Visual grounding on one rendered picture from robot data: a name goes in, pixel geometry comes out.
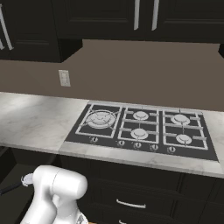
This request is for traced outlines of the white wall outlet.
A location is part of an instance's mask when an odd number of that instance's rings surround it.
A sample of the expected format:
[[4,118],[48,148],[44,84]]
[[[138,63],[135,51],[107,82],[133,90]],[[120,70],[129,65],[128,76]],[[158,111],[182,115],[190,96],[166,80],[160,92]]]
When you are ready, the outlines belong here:
[[70,77],[67,70],[59,70],[59,80],[62,87],[70,87]]

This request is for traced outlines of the black wall cupboard door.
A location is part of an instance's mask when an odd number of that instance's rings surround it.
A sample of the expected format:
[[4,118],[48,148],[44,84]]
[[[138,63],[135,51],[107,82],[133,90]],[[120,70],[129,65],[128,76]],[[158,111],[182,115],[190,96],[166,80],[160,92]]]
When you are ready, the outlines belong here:
[[141,0],[139,27],[134,31],[135,0],[52,0],[62,39],[141,39],[143,6]]
[[224,0],[159,0],[157,29],[151,30],[154,0],[146,0],[149,39],[224,42]]
[[0,60],[59,62],[60,51],[51,0],[0,0],[14,47],[9,50],[0,24]]

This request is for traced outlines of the black-handled pizza cutter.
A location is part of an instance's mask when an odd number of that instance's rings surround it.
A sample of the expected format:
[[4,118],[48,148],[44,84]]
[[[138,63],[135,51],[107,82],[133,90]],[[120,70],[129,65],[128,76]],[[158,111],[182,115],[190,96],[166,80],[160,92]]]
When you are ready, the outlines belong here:
[[19,182],[15,183],[15,184],[12,184],[12,185],[9,185],[9,186],[6,186],[3,189],[0,189],[0,196],[6,194],[9,191],[17,189],[20,186],[28,187],[29,185],[32,185],[33,184],[32,176],[33,176],[33,174],[29,173],[29,174],[21,177]]

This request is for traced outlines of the black drawer front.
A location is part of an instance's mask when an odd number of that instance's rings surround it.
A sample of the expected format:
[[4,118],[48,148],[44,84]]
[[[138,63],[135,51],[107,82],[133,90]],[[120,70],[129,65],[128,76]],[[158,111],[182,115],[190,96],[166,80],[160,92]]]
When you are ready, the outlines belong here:
[[137,212],[133,209],[115,208],[100,204],[87,205],[87,217],[96,224],[120,224],[118,221],[128,224],[198,224],[197,222],[178,221],[160,215]]
[[[160,215],[178,221],[195,221],[203,212],[205,201],[189,199],[177,193],[149,187],[123,184],[95,178],[92,185],[93,201],[104,206],[133,209],[137,212]],[[145,209],[123,206],[120,201],[146,205]]]

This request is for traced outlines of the black gas hob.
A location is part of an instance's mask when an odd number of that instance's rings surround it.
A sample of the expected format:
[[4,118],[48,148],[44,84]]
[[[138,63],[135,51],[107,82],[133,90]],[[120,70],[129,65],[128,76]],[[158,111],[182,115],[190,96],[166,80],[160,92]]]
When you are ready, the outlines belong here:
[[[90,143],[91,137],[98,137],[98,142]],[[90,101],[66,140],[185,158],[218,159],[203,113],[185,108]],[[124,140],[125,145],[118,146],[119,140]],[[136,142],[141,143],[140,149],[134,148]],[[152,144],[158,150],[151,150]],[[176,151],[169,153],[169,146]]]

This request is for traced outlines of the open black drawer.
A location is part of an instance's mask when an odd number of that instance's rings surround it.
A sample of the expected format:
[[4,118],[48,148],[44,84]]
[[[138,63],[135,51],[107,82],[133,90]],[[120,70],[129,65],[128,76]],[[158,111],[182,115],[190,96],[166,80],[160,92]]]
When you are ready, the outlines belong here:
[[[56,156],[34,150],[3,147],[0,149],[0,190],[21,183],[40,165],[52,165]],[[0,224],[19,224],[33,196],[33,186],[21,185],[0,196]]]

